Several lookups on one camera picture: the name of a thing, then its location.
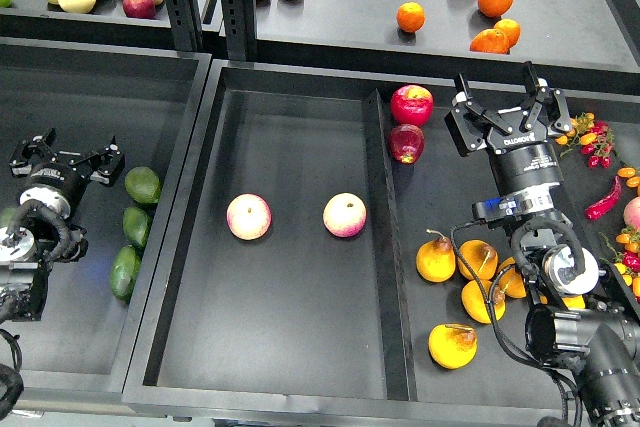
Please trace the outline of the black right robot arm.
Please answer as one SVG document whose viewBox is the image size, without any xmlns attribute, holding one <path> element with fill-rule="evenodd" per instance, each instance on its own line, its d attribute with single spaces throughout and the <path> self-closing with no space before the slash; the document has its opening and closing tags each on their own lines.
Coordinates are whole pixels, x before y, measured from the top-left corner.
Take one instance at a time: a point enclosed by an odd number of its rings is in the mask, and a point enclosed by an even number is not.
<svg viewBox="0 0 640 427">
<path fill-rule="evenodd" d="M 523 66 L 526 98 L 490 110 L 463 75 L 445 122 L 461 155 L 487 154 L 498 194 L 473 223 L 502 229 L 529 310 L 524 348 L 496 338 L 515 361 L 547 373 L 563 398 L 561 426 L 639 422 L 639 306 L 618 269 L 592 258 L 554 204 L 563 176 L 552 139 L 569 132 L 564 94 Z"/>
</svg>

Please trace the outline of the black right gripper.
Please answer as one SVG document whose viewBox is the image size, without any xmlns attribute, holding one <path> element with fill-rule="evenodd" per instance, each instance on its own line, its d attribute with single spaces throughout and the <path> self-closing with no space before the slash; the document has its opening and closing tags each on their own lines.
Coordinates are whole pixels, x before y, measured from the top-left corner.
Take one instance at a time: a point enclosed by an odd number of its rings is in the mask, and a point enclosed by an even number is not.
<svg viewBox="0 0 640 427">
<path fill-rule="evenodd" d="M 460 156 L 487 147 L 489 164 L 499 192 L 517 192 L 564 181 L 548 137 L 568 134 L 572 126 L 564 91 L 550 87 L 532 62 L 522 64 L 528 97 L 520 105 L 520 131 L 505 134 L 505 121 L 484 109 L 472 96 L 464 74 L 454 78 L 456 94 L 445 123 Z"/>
</svg>

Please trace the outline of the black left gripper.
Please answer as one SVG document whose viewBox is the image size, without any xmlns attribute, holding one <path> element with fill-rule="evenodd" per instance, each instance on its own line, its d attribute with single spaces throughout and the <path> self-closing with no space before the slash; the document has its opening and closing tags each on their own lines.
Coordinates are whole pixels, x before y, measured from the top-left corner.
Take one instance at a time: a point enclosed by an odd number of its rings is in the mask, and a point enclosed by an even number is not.
<svg viewBox="0 0 640 427">
<path fill-rule="evenodd" d="M 10 158 L 13 177 L 25 177 L 19 204 L 37 200 L 60 217 L 72 217 L 89 182 L 112 187 L 125 166 L 116 137 L 97 150 L 81 155 L 56 153 L 56 129 L 20 141 Z"/>
</svg>

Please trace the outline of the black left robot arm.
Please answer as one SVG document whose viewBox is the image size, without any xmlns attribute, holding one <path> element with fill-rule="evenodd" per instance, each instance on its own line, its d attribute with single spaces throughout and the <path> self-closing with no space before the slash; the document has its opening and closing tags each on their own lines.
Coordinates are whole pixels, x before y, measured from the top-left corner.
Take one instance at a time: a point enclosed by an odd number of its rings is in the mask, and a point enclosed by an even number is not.
<svg viewBox="0 0 640 427">
<path fill-rule="evenodd" d="M 84 152 L 54 148 L 56 130 L 23 139 L 8 161 L 23 184 L 1 226 L 1 323 L 34 322 L 46 305 L 57 263 L 83 259 L 92 240 L 111 237 L 112 215 L 81 202 L 91 185 L 111 188 L 125 167 L 112 137 Z"/>
</svg>

